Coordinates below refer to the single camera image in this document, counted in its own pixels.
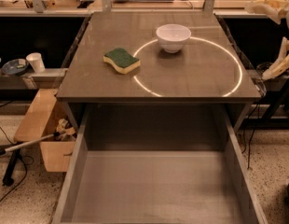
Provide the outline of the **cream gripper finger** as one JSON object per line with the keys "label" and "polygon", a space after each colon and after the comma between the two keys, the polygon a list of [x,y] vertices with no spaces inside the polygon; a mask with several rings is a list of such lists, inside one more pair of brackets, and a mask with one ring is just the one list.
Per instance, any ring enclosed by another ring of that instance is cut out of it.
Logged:
{"label": "cream gripper finger", "polygon": [[289,40],[282,39],[277,60],[262,74],[263,80],[273,79],[284,73],[289,68]]}
{"label": "cream gripper finger", "polygon": [[255,0],[246,5],[245,11],[250,14],[266,15],[275,23],[280,24],[289,11],[289,0]]}

